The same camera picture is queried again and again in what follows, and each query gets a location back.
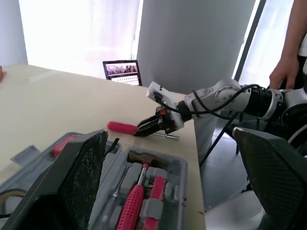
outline person's arm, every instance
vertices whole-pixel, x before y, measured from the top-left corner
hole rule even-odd
[[[287,79],[287,89],[293,89],[299,70],[298,51],[307,32],[307,0],[294,0],[288,30],[279,63],[270,75],[270,88],[278,89]]]

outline laptop screen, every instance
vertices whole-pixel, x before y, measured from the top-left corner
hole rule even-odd
[[[106,79],[130,85],[142,85],[138,61],[104,61]]]

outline window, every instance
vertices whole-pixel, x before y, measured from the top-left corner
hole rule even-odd
[[[285,40],[293,0],[267,0],[260,17],[242,74],[241,85],[267,87]]]
[[[131,59],[139,0],[19,0],[29,65],[105,78]]]

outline table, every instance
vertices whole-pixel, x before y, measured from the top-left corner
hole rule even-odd
[[[0,183],[19,167],[10,158],[33,144],[43,151],[67,132],[89,133],[109,121],[138,124],[158,106],[147,88],[30,65],[3,68],[0,84]],[[180,101],[184,95],[174,93]],[[187,227],[205,229],[200,170],[193,122],[173,133],[180,140],[137,138],[109,131],[123,148],[141,147],[184,158],[188,163]]]

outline hand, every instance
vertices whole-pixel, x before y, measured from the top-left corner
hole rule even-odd
[[[299,62],[296,56],[281,57],[277,66],[270,75],[270,88],[279,89],[283,79],[287,80],[286,89],[293,89],[299,71]]]

